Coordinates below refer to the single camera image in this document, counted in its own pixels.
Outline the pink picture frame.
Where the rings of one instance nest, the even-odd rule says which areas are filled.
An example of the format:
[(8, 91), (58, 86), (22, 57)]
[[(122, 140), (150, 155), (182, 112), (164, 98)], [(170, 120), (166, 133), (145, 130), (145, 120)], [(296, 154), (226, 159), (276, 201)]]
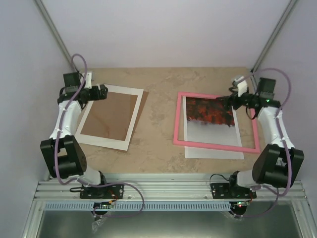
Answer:
[(178, 140), (181, 101), (182, 101), (183, 97), (216, 99), (220, 96), (219, 95), (190, 93), (190, 92), (179, 92), (178, 93), (177, 104), (176, 104), (176, 113), (175, 113), (175, 123), (174, 123), (174, 136), (173, 136), (173, 144), (174, 145), (186, 146), (186, 147), (196, 147), (196, 148), (205, 148), (205, 149), (214, 149), (214, 150), (223, 150), (223, 151), (233, 151), (233, 152), (241, 152), (241, 153), (258, 154), (261, 152), (258, 125), (257, 125), (256, 120), (251, 120), (252, 129), (253, 129), (254, 145), (255, 145), (254, 148)]

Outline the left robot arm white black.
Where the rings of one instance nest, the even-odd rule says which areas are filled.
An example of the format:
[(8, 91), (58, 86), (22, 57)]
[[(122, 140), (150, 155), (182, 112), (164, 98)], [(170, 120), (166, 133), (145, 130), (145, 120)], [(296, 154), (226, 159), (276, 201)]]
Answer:
[(97, 198), (108, 194), (108, 185), (102, 172), (90, 168), (86, 156), (75, 138), (77, 122), (88, 102), (107, 98), (105, 85), (92, 85), (93, 74), (79, 72), (63, 76), (64, 87), (57, 100), (59, 112), (49, 139), (41, 141), (40, 150), (52, 178), (63, 185), (78, 181), (92, 186)]

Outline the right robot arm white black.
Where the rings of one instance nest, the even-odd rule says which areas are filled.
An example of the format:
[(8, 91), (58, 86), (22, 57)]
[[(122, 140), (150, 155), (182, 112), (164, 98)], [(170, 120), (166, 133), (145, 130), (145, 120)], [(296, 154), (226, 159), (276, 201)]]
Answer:
[(289, 139), (283, 123), (282, 104), (274, 99), (274, 79), (261, 78), (255, 93), (250, 93), (242, 76), (237, 76), (230, 87), (231, 95), (223, 99), (227, 107), (238, 109), (244, 106), (253, 109), (263, 129), (266, 147), (263, 149), (253, 168), (248, 171), (234, 172), (229, 178), (228, 194), (238, 198), (245, 189), (268, 187), (274, 194), (279, 188), (285, 196), (293, 185), (304, 160), (304, 153), (295, 148)]

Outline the photo print red black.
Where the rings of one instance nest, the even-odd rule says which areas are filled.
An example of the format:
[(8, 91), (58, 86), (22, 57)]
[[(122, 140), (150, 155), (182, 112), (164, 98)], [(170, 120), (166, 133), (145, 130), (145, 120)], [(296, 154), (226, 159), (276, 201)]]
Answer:
[[(203, 143), (221, 144), (226, 142), (228, 145), (240, 146), (241, 138), (239, 128), (227, 124), (215, 124), (200, 120), (187, 119), (186, 102), (189, 98), (183, 97), (184, 110), (184, 140)], [(214, 150), (197, 147), (185, 147), (186, 159), (232, 159), (243, 160), (244, 154), (241, 152)]]

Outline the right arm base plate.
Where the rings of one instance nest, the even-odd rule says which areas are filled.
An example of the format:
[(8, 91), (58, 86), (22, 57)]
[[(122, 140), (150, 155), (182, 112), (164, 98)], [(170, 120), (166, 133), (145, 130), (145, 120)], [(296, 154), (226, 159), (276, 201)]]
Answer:
[(255, 199), (256, 192), (252, 192), (249, 188), (230, 185), (229, 183), (211, 183), (211, 193), (213, 199)]

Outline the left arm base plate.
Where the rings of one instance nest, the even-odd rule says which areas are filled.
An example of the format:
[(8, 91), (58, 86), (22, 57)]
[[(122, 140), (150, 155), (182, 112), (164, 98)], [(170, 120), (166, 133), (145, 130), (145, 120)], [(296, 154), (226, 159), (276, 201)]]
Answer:
[(124, 193), (123, 185), (112, 185), (103, 188), (82, 187), (80, 191), (81, 199), (122, 199)]

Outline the left aluminium corner post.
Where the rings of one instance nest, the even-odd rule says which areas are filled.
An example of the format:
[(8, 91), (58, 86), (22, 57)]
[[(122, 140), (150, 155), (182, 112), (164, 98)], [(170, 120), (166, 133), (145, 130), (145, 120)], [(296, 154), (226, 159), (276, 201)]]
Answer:
[(37, 9), (39, 10), (44, 22), (46, 23), (49, 31), (51, 32), (53, 38), (55, 39), (59, 49), (61, 50), (63, 56), (65, 57), (66, 61), (68, 62), (69, 66), (71, 67), (72, 70), (75, 70), (75, 67), (73, 66), (72, 62), (71, 62), (71, 55), (64, 43), (64, 41), (62, 40), (47, 8), (45, 7), (44, 3), (42, 0), (34, 0), (35, 6), (37, 7)]

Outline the aluminium corner post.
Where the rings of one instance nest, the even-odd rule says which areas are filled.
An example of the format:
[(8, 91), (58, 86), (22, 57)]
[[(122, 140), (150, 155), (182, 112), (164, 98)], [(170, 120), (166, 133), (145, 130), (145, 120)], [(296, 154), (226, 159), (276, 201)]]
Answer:
[(71, 62), (71, 55), (64, 43), (64, 41), (62, 40), (47, 8), (45, 7), (44, 3), (42, 0), (34, 0), (35, 6), (37, 7), (37, 9), (39, 10), (44, 22), (46, 23), (49, 31), (51, 32), (53, 38), (55, 39), (59, 49), (61, 50), (63, 56), (65, 57), (66, 61), (68, 62), (69, 66), (71, 67), (72, 70), (75, 70), (75, 67), (73, 66), (72, 62)]
[(253, 67), (251, 68), (250, 72), (255, 72), (259, 69), (262, 62), (266, 58), (269, 50), (273, 46), (275, 40), (278, 38), (278, 35), (282, 31), (284, 25), (286, 24), (288, 18), (292, 14), (294, 8), (296, 7), (298, 3), (298, 0), (289, 0), (285, 9), (282, 12), (282, 15), (280, 16), (276, 26), (274, 27), (272, 33), (270, 34), (265, 46), (263, 47), (260, 55), (258, 56), (257, 60), (255, 61)]

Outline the aluminium rail base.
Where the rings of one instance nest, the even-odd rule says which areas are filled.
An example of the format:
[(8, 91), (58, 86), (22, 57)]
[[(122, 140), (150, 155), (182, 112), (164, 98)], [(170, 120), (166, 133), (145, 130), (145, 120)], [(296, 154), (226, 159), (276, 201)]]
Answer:
[[(124, 188), (123, 201), (212, 201), (210, 183), (223, 182), (209, 174), (106, 174), (107, 182), (129, 184)], [(56, 179), (38, 183), (34, 200), (78, 201), (79, 194), (70, 192), (77, 182), (61, 185)]]

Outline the right aluminium corner post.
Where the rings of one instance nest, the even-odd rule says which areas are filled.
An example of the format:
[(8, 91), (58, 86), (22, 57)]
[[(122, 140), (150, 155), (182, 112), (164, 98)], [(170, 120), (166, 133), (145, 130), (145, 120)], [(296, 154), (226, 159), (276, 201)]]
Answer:
[(273, 46), (275, 40), (278, 38), (278, 35), (282, 31), (284, 25), (286, 24), (288, 18), (292, 14), (294, 8), (296, 7), (298, 3), (298, 0), (289, 0), (285, 9), (282, 12), (282, 15), (280, 16), (276, 26), (274, 27), (272, 33), (270, 34), (265, 46), (263, 47), (260, 55), (258, 56), (257, 60), (255, 61), (253, 67), (251, 68), (250, 72), (255, 72), (259, 69), (262, 62), (266, 58), (269, 50)]

